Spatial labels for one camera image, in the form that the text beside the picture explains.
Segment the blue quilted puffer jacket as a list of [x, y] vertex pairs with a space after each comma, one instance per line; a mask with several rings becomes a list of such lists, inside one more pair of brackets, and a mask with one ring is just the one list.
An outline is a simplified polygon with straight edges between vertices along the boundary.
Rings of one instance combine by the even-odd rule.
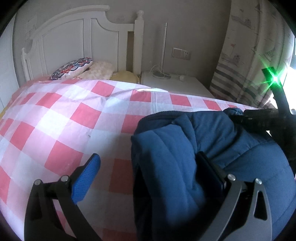
[[132, 135], [138, 240], [295, 240], [295, 175], [283, 143], [243, 112], [163, 111]]

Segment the printed striped curtain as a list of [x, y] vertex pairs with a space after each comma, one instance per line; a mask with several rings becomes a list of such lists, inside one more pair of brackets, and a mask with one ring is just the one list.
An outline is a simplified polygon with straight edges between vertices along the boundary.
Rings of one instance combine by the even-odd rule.
[[292, 30], [269, 1], [232, 1], [210, 92], [254, 108], [276, 108], [262, 70], [273, 67], [283, 80], [294, 43]]

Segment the pink white checkered bed sheet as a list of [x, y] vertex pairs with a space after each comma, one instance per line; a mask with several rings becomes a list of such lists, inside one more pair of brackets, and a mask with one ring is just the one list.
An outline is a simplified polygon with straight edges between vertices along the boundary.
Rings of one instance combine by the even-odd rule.
[[97, 153], [101, 167], [78, 206], [103, 240], [136, 240], [130, 137], [160, 111], [245, 109], [238, 103], [111, 80], [35, 82], [1, 118], [1, 213], [24, 238], [35, 180], [55, 182]]

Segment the white nightstand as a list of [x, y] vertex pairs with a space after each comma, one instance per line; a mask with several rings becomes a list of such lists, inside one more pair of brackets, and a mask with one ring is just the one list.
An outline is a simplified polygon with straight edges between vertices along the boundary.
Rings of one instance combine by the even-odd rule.
[[140, 83], [152, 88], [159, 88], [172, 93], [214, 98], [210, 91], [195, 77], [171, 74], [169, 79], [156, 78], [152, 72], [142, 73]]

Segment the slim white floor lamp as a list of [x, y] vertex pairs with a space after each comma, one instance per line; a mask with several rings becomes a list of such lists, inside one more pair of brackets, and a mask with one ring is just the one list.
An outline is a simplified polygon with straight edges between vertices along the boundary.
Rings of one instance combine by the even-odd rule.
[[171, 78], [171, 75], [169, 73], [165, 73], [165, 71], [164, 71], [167, 29], [168, 29], [168, 23], [165, 22], [164, 23], [164, 30], [163, 30], [161, 61], [160, 61], [159, 65], [153, 66], [150, 70], [150, 72], [152, 73], [152, 76], [154, 78], [158, 78], [158, 79], [170, 79]]

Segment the white wardrobe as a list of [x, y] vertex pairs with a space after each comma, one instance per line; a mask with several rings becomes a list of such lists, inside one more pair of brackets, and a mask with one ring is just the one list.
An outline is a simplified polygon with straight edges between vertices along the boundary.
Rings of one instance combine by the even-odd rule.
[[8, 105], [11, 96], [19, 89], [13, 59], [13, 30], [15, 17], [10, 20], [0, 40], [0, 109]]

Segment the patterned colourful pillow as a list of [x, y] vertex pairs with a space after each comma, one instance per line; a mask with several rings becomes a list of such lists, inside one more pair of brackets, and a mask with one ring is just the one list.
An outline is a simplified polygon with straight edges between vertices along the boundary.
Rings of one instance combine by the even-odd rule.
[[93, 60], [89, 57], [72, 60], [57, 69], [49, 80], [73, 79], [85, 72], [92, 64]]

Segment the yellow pillow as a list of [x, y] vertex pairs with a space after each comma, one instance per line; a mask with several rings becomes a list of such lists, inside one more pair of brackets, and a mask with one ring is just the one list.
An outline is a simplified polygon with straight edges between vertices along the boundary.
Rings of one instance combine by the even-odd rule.
[[119, 71], [119, 72], [113, 73], [110, 80], [136, 83], [136, 84], [140, 83], [139, 77], [130, 71]]

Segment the cream fluffy pillow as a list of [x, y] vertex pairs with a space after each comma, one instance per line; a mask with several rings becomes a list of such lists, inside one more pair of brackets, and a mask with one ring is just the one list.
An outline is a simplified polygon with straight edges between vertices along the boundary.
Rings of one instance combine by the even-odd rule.
[[113, 73], [114, 66], [111, 63], [106, 61], [96, 61], [77, 77], [89, 80], [109, 80]]

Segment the white wooden headboard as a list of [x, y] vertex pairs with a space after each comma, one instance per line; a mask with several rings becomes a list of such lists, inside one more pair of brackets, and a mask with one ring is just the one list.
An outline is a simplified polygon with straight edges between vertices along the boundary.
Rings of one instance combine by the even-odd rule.
[[39, 27], [30, 39], [29, 52], [22, 49], [25, 80], [48, 76], [65, 63], [82, 57], [110, 62], [116, 71], [142, 71], [144, 12], [139, 10], [132, 24], [107, 19], [107, 5], [81, 6], [64, 11]]

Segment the wall socket panel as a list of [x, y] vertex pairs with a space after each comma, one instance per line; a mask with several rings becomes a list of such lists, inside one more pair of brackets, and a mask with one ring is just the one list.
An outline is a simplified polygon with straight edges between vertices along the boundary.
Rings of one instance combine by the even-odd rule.
[[182, 60], [190, 60], [191, 52], [180, 48], [173, 48], [171, 56], [173, 58], [178, 58]]

